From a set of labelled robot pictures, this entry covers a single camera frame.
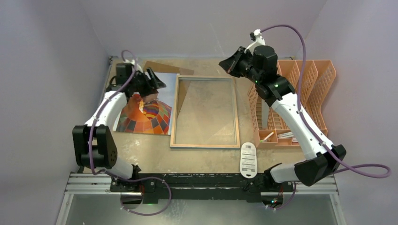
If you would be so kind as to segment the hot air balloon photo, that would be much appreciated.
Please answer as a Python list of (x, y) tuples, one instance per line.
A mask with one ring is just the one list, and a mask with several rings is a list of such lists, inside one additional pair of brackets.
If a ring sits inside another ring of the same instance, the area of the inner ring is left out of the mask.
[(113, 131), (136, 134), (170, 135), (174, 112), (176, 79), (179, 74), (155, 73), (166, 84), (158, 94), (142, 98), (135, 92), (120, 111)]

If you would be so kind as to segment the blue wooden picture frame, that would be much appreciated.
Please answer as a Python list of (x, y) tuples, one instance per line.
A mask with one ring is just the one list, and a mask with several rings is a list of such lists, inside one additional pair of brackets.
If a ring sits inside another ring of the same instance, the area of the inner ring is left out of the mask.
[(173, 109), (171, 148), (240, 148), (232, 78), (178, 75)]

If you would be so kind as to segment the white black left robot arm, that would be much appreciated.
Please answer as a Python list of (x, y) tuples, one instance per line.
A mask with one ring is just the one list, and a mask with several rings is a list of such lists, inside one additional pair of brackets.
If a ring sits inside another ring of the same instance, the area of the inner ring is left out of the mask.
[(91, 170), (93, 175), (105, 173), (116, 180), (129, 192), (139, 188), (143, 178), (138, 177), (140, 168), (118, 156), (112, 136), (112, 126), (119, 112), (134, 93), (147, 97), (165, 88), (151, 67), (143, 69), (135, 62), (116, 65), (116, 74), (111, 78), (104, 97), (93, 116), (83, 125), (72, 129), (76, 163)]

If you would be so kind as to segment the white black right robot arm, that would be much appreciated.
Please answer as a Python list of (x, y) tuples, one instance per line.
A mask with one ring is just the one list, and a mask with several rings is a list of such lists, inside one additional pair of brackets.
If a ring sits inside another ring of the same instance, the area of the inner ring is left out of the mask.
[(278, 74), (277, 63), (274, 48), (266, 45), (255, 47), (253, 52), (241, 46), (219, 62), (227, 74), (245, 77), (255, 85), (257, 94), (282, 117), (304, 153), (302, 162), (278, 164), (265, 170), (263, 184), (270, 191), (288, 181), (312, 186), (336, 172), (346, 156), (344, 146), (328, 139), (305, 111), (295, 88)]

